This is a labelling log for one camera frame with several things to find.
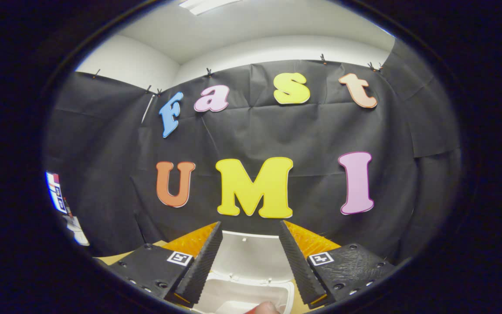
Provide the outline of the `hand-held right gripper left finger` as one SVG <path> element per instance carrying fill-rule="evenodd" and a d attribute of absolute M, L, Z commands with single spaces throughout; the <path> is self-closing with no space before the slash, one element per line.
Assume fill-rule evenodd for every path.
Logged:
<path fill-rule="evenodd" d="M 222 240 L 221 222 L 215 222 L 162 246 L 144 244 L 106 268 L 155 299 L 194 305 Z"/>

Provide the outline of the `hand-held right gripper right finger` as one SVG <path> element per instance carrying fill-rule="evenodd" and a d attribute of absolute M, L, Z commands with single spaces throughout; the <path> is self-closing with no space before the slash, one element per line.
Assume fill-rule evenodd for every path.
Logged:
<path fill-rule="evenodd" d="M 338 245 L 288 221 L 280 222 L 279 240 L 302 301 L 311 309 L 348 301 L 395 267 L 360 244 Z"/>

